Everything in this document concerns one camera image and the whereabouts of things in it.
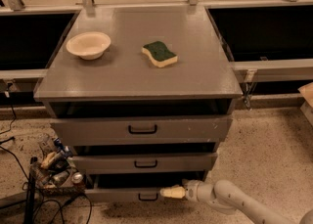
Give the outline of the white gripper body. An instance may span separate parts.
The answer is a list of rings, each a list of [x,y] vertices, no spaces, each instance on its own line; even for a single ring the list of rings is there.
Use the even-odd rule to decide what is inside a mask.
[[[183,180],[185,198],[191,202],[214,202],[214,186],[200,180]]]

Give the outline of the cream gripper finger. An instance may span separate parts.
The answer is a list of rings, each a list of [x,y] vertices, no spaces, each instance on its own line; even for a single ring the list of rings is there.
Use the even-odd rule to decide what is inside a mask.
[[[183,199],[185,197],[185,189],[179,185],[161,188],[159,192],[164,198]]]

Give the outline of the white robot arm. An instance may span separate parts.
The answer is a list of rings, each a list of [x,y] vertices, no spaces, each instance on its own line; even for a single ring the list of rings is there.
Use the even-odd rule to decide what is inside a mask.
[[[182,185],[161,188],[164,198],[204,202],[224,214],[242,212],[254,224],[295,224],[283,215],[244,193],[234,183],[219,180],[215,184],[200,180],[184,180]]]

